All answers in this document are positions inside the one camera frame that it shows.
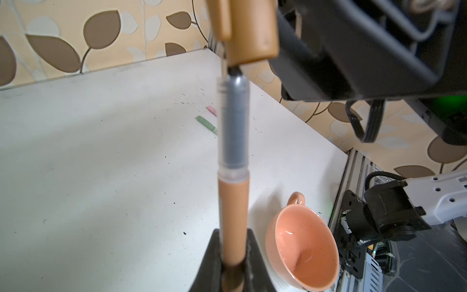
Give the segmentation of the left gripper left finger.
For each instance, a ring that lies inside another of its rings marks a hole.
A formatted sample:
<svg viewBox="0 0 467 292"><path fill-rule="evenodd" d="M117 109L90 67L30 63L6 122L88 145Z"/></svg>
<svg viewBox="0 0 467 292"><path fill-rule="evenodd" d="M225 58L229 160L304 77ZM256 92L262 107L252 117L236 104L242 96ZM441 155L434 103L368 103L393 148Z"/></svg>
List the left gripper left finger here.
<svg viewBox="0 0 467 292"><path fill-rule="evenodd" d="M214 229L189 292L220 292L221 274L220 230Z"/></svg>

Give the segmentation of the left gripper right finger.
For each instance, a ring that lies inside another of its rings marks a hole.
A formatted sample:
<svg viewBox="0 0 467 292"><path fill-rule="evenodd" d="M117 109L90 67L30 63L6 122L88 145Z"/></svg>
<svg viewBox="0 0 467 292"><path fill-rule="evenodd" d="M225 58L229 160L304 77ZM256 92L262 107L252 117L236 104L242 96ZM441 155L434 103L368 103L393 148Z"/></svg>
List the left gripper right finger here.
<svg viewBox="0 0 467 292"><path fill-rule="evenodd" d="M275 292L252 229L248 229L244 260L244 292Z"/></svg>

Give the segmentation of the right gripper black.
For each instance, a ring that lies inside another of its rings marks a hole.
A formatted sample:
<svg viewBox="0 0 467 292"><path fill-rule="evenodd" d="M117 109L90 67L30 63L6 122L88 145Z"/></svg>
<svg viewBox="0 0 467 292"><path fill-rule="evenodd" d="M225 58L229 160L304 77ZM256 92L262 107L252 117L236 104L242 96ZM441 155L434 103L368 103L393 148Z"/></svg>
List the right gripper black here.
<svg viewBox="0 0 467 292"><path fill-rule="evenodd" d="M467 4L424 13L412 1L295 1L298 37L277 16L270 65L290 100L403 99L467 92Z"/></svg>

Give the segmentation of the orange pen cap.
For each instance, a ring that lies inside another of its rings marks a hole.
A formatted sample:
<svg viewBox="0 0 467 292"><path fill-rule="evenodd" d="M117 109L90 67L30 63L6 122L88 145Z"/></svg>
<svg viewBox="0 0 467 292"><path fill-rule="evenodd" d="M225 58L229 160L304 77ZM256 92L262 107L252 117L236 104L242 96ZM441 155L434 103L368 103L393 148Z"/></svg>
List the orange pen cap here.
<svg viewBox="0 0 467 292"><path fill-rule="evenodd" d="M276 58L279 54L277 1L211 0L208 12L228 67Z"/></svg>

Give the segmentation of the orange pen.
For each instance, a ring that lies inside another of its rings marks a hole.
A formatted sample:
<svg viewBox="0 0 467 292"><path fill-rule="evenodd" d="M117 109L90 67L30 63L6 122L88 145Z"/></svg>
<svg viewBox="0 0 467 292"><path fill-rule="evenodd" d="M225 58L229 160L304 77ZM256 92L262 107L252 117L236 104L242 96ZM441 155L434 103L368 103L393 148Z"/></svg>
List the orange pen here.
<svg viewBox="0 0 467 292"><path fill-rule="evenodd" d="M227 68L218 84L218 194L221 289L243 290L246 257L249 169L249 85L238 66Z"/></svg>

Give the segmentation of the pink pen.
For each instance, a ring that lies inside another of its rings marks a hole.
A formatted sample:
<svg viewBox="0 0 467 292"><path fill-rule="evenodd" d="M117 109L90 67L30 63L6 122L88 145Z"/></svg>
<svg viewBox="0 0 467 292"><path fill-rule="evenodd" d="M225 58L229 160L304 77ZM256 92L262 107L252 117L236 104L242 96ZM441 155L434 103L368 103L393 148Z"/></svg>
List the pink pen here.
<svg viewBox="0 0 467 292"><path fill-rule="evenodd" d="M206 107L206 109L207 109L210 113L212 113L214 116L217 116L217 111L216 111L216 109L215 109L213 106L209 105L209 106Z"/></svg>

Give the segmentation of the green pen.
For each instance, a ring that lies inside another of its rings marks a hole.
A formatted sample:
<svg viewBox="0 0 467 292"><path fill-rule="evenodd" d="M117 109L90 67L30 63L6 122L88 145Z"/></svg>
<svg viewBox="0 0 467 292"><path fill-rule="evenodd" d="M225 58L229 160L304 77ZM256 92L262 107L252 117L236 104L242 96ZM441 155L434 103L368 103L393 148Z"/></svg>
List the green pen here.
<svg viewBox="0 0 467 292"><path fill-rule="evenodd" d="M208 130L210 130L212 133L214 133L215 135L218 134L218 130L217 128L211 124L207 119L205 119L204 117L202 116L197 116L196 117L196 120L201 124L203 125L204 127L206 127Z"/></svg>

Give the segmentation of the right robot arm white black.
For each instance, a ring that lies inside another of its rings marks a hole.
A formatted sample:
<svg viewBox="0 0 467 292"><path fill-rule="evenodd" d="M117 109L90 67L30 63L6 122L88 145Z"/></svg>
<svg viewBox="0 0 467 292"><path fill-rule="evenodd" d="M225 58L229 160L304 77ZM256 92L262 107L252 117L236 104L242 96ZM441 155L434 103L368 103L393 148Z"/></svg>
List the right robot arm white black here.
<svg viewBox="0 0 467 292"><path fill-rule="evenodd" d="M445 143L467 143L465 1L277 1L270 61L288 101L344 101L356 137L376 141L387 101L404 100ZM343 206L345 246L407 241L467 213L467 174L366 184Z"/></svg>

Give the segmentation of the peach ceramic mug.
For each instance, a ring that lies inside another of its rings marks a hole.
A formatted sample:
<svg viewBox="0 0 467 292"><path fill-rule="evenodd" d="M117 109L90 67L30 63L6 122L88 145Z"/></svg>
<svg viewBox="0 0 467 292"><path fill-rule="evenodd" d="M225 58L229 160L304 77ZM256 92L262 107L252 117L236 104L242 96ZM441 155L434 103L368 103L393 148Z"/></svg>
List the peach ceramic mug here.
<svg viewBox="0 0 467 292"><path fill-rule="evenodd" d="M276 274L292 287L324 292L339 275L339 254L328 225L294 192L270 222L266 255Z"/></svg>

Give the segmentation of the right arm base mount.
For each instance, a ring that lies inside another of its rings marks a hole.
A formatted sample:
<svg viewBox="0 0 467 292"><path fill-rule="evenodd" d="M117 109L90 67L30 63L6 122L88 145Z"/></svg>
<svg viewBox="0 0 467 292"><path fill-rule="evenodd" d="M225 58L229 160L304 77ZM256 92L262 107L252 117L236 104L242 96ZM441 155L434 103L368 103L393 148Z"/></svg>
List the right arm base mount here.
<svg viewBox="0 0 467 292"><path fill-rule="evenodd" d="M341 267L358 280L364 277L367 250L364 242L368 241L370 231L367 213L366 203L360 197L351 190L344 192L337 212L334 238Z"/></svg>

